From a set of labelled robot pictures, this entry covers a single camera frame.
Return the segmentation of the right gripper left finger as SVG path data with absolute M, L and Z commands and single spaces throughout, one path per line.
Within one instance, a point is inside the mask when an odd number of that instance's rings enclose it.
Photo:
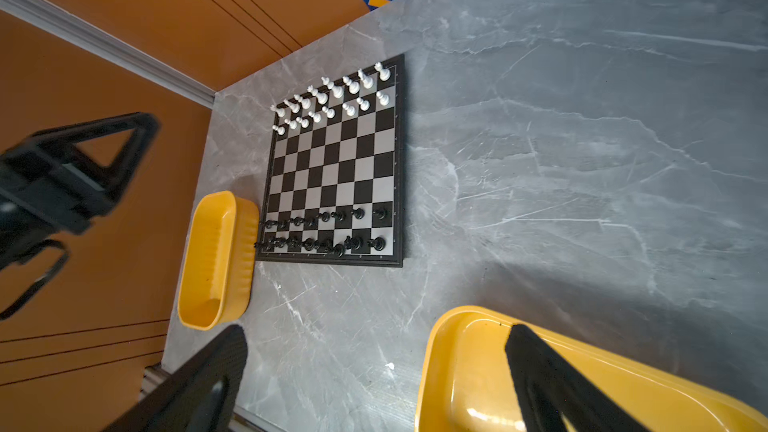
M 230 325 L 112 424 L 108 431 L 227 431 L 248 357 Z

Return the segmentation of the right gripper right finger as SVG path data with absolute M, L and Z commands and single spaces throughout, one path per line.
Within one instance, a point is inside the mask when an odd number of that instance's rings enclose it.
M 528 431 L 644 431 L 529 327 L 511 328 L 505 354 Z

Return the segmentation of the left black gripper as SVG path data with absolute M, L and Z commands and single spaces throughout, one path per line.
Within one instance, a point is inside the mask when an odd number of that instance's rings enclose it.
M 37 244 L 61 232 L 83 234 L 111 213 L 160 128 L 134 112 L 36 132 L 1 154 L 1 266 L 24 262 Z M 127 132 L 107 165 L 77 145 Z

